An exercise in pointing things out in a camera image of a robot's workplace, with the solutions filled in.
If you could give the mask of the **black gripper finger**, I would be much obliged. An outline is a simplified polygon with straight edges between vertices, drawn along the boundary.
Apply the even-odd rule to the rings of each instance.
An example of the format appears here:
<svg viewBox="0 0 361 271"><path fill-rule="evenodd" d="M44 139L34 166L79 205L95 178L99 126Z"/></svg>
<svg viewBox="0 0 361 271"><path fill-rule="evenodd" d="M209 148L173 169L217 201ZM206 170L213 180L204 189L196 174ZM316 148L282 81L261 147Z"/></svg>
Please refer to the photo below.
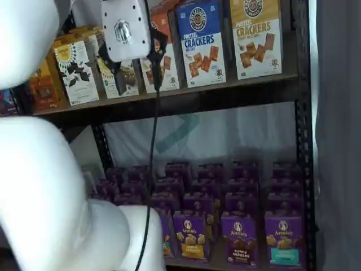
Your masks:
<svg viewBox="0 0 361 271"><path fill-rule="evenodd" d="M151 71L153 76L153 84L155 91L158 93L162 84L161 61L164 54L166 53L168 37L155 28L150 28L149 30L151 38L151 49L147 55L147 58L152 64Z"/></svg>
<svg viewBox="0 0 361 271"><path fill-rule="evenodd" d="M124 95L124 93L128 90L125 73L130 67L130 61L112 61L108 54L107 45L103 42L98 51L97 62L106 95Z"/></svg>

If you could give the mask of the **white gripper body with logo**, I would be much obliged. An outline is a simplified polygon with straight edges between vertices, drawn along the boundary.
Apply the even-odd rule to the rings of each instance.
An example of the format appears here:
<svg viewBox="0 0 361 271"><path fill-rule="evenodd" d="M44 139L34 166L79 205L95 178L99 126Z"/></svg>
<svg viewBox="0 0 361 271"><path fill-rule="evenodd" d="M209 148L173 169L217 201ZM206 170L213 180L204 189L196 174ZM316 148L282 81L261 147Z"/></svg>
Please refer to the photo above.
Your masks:
<svg viewBox="0 0 361 271"><path fill-rule="evenodd" d="M151 50L149 8L143 0L101 1L105 45L113 62L145 58Z"/></svg>

